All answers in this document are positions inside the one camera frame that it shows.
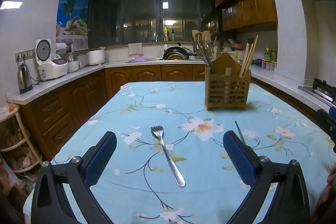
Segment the person's right hand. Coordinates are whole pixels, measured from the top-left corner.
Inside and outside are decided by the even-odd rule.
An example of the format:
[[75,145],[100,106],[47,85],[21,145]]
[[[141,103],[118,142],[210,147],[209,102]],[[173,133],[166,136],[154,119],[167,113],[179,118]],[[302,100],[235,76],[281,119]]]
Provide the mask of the person's right hand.
[[330,169],[327,186],[318,200],[316,223],[335,223],[335,165]]

